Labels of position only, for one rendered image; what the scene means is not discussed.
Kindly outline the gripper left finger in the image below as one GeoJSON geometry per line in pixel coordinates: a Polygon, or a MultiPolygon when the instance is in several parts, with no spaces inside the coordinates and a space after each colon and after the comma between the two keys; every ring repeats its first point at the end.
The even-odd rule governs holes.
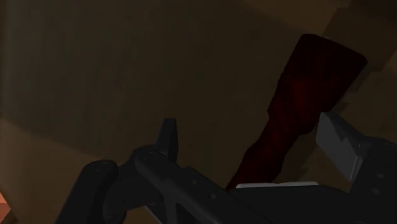
{"type": "Polygon", "coordinates": [[[135,149],[123,165],[84,166],[55,224],[123,224],[146,207],[158,224],[270,224],[192,168],[181,168],[176,119],[163,120],[155,144],[135,149]]]}

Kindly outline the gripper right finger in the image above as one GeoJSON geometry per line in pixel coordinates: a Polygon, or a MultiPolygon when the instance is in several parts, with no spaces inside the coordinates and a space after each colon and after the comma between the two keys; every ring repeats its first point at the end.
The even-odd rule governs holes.
{"type": "Polygon", "coordinates": [[[316,143],[352,183],[351,195],[397,208],[397,144],[366,136],[332,112],[320,114],[316,143]]]}

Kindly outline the dark red vase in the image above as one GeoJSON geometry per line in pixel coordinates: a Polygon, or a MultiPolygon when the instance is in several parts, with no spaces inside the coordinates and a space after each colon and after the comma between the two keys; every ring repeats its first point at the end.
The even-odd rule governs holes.
{"type": "Polygon", "coordinates": [[[314,129],[322,112],[335,107],[367,63],[365,56],[340,43],[302,34],[277,82],[268,122],[226,189],[273,182],[296,140],[314,129]]]}

